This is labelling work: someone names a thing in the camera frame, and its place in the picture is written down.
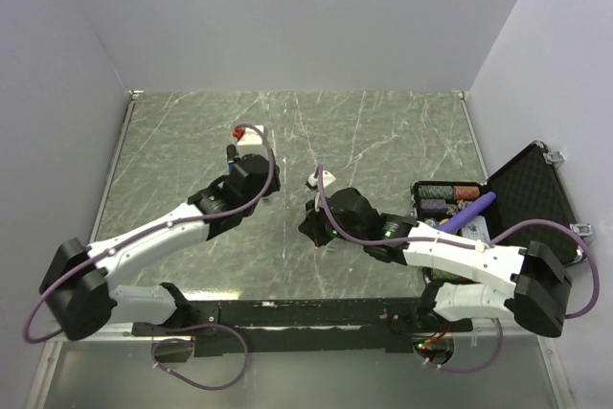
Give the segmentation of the blue stapler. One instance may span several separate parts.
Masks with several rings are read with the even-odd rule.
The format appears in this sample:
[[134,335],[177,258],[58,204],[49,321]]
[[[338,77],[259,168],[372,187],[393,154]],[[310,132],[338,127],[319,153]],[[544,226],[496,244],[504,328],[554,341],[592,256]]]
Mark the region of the blue stapler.
[[226,147],[226,162],[228,165],[228,173],[231,173],[239,159],[238,147],[236,144],[229,144]]

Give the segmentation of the white stapler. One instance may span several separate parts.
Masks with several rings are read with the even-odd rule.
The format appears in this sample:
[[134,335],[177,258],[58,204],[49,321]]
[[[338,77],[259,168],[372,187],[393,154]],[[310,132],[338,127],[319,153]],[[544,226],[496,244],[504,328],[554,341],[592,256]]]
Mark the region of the white stapler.
[[269,206],[274,202],[275,199],[275,193],[270,193],[268,195],[264,195],[261,199],[260,199],[260,203],[264,206]]

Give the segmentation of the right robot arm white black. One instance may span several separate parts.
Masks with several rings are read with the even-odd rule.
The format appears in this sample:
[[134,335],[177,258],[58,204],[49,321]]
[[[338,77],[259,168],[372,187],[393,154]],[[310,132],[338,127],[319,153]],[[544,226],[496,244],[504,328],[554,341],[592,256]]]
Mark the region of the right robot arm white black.
[[355,188],[309,200],[298,230],[316,246],[344,239],[378,261],[463,278],[460,284],[433,282],[424,289],[418,317],[426,329],[489,318],[512,320],[540,336],[562,333],[572,281],[539,241],[518,247],[452,236],[407,216],[379,213]]

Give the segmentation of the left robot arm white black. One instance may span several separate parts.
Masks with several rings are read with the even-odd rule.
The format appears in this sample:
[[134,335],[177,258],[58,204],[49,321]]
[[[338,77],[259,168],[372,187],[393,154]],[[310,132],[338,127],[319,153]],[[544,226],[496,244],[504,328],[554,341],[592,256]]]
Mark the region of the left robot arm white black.
[[150,323],[176,334],[189,322],[180,290],[169,283],[126,286],[125,280],[150,263],[238,227],[279,188],[274,154],[246,154],[207,188],[137,229],[88,245],[77,238],[64,241],[41,282],[41,298],[71,341],[121,322]]

